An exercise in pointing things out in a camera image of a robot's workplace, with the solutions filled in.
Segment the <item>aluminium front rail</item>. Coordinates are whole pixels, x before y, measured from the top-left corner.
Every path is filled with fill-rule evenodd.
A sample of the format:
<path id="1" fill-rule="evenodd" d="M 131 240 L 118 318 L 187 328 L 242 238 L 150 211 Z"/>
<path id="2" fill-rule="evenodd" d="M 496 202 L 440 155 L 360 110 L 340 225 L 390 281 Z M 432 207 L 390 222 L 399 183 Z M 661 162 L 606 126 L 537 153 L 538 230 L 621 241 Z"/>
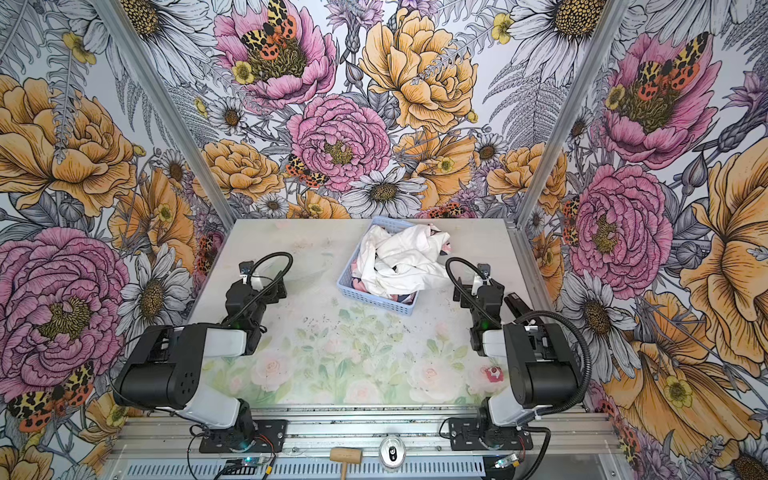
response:
<path id="1" fill-rule="evenodd" d="M 619 440 L 604 414 L 580 408 L 532 422 L 527 431 L 515 430 L 509 443 L 479 437 L 478 413 L 467 405 L 329 406 L 289 405 L 252 412 L 267 440 L 250 448 L 215 447 L 195 437 L 190 423 L 154 414 L 127 421 L 111 456 L 136 459 L 265 457 L 279 459 L 327 458 L 334 447 L 359 449 L 375 457 L 388 436 L 401 439 L 414 456 L 494 455 L 513 451 L 537 453 L 545 439 L 553 455 L 614 454 Z"/>

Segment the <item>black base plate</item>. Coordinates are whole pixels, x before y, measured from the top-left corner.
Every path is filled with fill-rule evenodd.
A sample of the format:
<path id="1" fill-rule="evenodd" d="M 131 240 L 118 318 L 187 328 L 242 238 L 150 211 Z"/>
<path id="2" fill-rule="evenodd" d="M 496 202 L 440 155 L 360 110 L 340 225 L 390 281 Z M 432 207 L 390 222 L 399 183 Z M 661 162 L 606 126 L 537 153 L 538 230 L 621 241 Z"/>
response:
<path id="1" fill-rule="evenodd" d="M 527 431 L 485 424 L 476 417 L 448 417 L 439 433 L 450 442 L 452 451 L 529 451 L 533 448 Z"/>
<path id="2" fill-rule="evenodd" d="M 203 438 L 199 452 L 224 453 L 280 453 L 286 439 L 286 420 L 257 419 L 250 426 L 238 429 L 214 429 Z"/>

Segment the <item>left green circuit board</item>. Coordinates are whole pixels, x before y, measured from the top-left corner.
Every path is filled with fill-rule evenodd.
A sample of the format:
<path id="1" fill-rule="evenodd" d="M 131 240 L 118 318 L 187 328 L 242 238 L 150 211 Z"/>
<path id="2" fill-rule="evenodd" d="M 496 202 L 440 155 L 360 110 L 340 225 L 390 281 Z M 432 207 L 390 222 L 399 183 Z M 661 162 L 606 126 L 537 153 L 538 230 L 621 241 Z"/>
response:
<path id="1" fill-rule="evenodd" d="M 266 458 L 246 457 L 228 460 L 220 474 L 222 476 L 254 476 L 264 475 L 272 467 L 273 462 Z"/>

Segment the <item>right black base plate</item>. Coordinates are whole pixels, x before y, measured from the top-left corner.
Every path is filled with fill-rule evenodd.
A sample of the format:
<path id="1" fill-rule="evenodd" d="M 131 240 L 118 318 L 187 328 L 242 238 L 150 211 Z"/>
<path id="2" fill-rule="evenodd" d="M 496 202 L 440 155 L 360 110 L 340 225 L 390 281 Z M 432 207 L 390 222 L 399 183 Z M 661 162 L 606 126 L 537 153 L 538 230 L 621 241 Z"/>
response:
<path id="1" fill-rule="evenodd" d="M 448 417 L 439 433 L 450 442 L 452 451 L 529 451 L 533 448 L 527 431 L 485 424 L 476 417 Z"/>

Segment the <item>wooden mallet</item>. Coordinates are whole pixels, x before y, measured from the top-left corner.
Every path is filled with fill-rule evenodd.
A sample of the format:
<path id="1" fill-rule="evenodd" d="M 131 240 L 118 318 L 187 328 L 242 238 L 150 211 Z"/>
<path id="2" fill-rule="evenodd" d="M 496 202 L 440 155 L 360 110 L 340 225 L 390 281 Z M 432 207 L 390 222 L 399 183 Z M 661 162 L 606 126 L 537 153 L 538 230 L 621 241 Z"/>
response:
<path id="1" fill-rule="evenodd" d="M 330 450 L 329 459 L 341 465 L 340 479 L 346 480 L 349 466 L 362 462 L 363 451 L 357 448 L 334 447 Z"/>

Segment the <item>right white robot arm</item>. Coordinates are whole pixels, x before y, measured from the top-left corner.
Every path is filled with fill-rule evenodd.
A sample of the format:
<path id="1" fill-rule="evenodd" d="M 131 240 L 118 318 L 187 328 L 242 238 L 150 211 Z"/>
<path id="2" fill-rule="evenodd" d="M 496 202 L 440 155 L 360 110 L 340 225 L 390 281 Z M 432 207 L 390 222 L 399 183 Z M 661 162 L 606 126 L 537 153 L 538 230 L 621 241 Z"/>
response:
<path id="1" fill-rule="evenodd" d="M 506 367 L 507 386 L 482 401 L 476 423 L 464 424 L 455 435 L 457 447 L 529 448 L 524 428 L 549 409 L 580 402 L 584 374 L 564 334 L 566 325 L 507 293 L 490 277 L 489 265 L 474 270 L 470 283 L 452 279 L 453 300 L 471 315 L 472 350 Z"/>

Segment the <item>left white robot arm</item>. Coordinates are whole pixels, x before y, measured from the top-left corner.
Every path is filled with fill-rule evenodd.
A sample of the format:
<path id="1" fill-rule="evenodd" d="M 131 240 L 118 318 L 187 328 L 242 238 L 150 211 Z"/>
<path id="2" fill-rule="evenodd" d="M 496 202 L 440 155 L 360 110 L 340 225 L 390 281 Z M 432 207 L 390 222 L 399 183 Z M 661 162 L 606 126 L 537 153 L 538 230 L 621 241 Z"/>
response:
<path id="1" fill-rule="evenodd" d="M 218 323 L 147 328 L 111 381 L 116 403 L 190 421 L 216 448 L 245 452 L 263 447 L 276 452 L 276 441 L 252 418 L 248 402 L 205 385 L 201 375 L 208 359 L 256 352 L 267 332 L 262 324 L 267 307 L 287 296 L 284 276 L 292 265 L 288 252 L 273 252 L 252 262 L 246 275 L 227 290 L 226 316 Z"/>

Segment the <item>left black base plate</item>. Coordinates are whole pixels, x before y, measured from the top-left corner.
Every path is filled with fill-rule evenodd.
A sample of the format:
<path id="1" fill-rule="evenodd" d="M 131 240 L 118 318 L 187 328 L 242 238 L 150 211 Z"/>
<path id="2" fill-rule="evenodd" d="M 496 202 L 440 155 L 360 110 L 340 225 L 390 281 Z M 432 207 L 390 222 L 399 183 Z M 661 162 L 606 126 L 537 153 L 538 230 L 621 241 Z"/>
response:
<path id="1" fill-rule="evenodd" d="M 257 419 L 250 426 L 238 429 L 214 429 L 203 438 L 199 452 L 224 453 L 280 453 L 286 439 L 286 420 Z"/>

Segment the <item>blue plastic laundry basket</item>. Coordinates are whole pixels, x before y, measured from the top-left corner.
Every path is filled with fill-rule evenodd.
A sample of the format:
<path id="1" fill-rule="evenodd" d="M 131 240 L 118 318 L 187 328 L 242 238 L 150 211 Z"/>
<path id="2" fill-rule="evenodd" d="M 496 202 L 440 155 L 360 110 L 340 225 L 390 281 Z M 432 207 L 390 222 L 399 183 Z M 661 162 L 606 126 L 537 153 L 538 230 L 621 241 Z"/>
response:
<path id="1" fill-rule="evenodd" d="M 432 223 L 377 216 L 342 271 L 337 287 L 351 299 L 409 316 L 418 296 L 449 284 L 451 236 Z"/>

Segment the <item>right green circuit board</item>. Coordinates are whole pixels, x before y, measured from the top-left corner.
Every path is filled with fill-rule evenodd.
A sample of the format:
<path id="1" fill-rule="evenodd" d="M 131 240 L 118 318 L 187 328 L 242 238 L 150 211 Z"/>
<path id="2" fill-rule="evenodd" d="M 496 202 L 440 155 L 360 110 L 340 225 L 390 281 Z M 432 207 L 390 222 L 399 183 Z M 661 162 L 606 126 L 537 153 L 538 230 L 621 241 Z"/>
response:
<path id="1" fill-rule="evenodd" d="M 520 457 L 516 453 L 511 453 L 504 457 L 498 458 L 494 462 L 494 469 L 499 469 L 499 470 L 505 470 L 509 468 L 516 469 L 519 465 L 520 465 Z"/>

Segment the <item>green circuit board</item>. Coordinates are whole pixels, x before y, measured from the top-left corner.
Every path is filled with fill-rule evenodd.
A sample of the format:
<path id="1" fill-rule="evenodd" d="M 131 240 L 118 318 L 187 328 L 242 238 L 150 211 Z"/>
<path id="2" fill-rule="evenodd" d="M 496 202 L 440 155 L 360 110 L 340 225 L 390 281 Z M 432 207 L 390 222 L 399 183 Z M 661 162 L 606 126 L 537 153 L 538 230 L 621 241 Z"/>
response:
<path id="1" fill-rule="evenodd" d="M 272 467 L 273 462 L 266 458 L 246 457 L 228 460 L 220 474 L 222 476 L 254 476 L 264 475 Z"/>
<path id="2" fill-rule="evenodd" d="M 498 458 L 494 462 L 494 469 L 499 469 L 499 470 L 505 470 L 509 468 L 516 469 L 519 465 L 520 465 L 520 457 L 516 453 L 511 453 L 504 457 Z"/>

